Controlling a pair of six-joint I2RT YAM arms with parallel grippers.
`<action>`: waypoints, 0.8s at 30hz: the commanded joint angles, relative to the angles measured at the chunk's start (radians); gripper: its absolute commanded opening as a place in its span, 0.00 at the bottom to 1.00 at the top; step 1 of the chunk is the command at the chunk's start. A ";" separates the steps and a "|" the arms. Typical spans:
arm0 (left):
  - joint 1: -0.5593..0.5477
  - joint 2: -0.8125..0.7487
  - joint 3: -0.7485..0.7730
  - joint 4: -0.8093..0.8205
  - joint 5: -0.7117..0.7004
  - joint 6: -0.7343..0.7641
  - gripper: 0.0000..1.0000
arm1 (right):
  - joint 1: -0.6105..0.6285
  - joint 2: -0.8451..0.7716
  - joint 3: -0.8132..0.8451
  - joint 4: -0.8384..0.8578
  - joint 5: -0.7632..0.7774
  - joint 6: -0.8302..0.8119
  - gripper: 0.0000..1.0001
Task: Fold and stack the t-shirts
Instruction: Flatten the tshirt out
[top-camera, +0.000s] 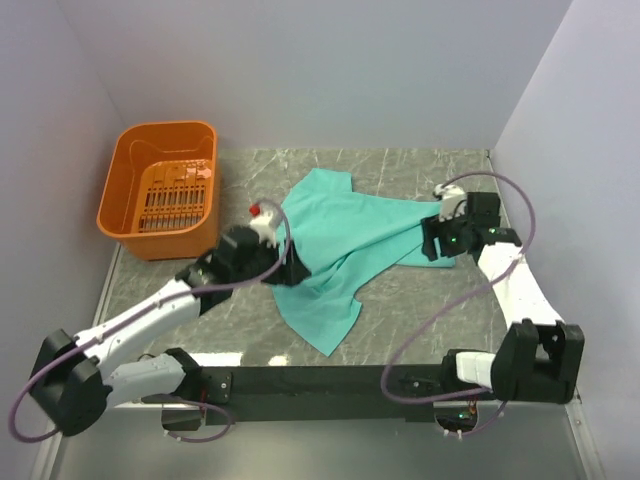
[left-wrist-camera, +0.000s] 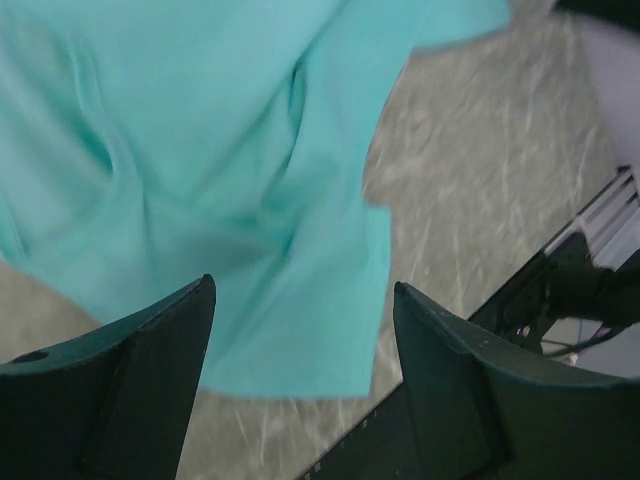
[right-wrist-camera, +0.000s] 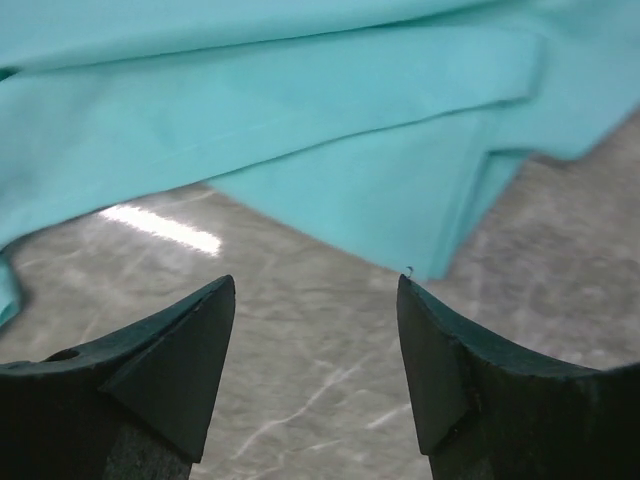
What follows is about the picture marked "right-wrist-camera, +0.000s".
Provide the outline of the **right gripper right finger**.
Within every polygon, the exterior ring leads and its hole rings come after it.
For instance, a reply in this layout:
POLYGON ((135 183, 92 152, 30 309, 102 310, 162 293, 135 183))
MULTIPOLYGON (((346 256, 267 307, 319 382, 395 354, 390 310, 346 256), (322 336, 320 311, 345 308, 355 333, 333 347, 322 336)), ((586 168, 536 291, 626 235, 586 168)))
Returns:
POLYGON ((635 479, 639 367, 524 348, 407 277, 397 324, 420 452, 436 479, 635 479))

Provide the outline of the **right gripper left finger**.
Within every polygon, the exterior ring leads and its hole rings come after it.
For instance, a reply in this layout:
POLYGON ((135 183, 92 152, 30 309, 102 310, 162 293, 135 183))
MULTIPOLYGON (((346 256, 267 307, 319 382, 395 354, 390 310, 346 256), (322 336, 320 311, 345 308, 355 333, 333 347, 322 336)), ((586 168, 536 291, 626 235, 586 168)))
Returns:
POLYGON ((5 479, 186 479, 202 460, 235 314, 223 276, 40 362, 1 368, 5 479))

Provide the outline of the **teal t shirt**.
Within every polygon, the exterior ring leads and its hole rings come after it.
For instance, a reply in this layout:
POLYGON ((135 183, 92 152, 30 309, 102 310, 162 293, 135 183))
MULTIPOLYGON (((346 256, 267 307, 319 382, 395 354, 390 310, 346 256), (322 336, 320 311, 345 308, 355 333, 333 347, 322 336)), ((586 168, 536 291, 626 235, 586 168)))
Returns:
POLYGON ((638 104, 635 1, 5 1, 1 242, 207 182, 439 278, 638 104))

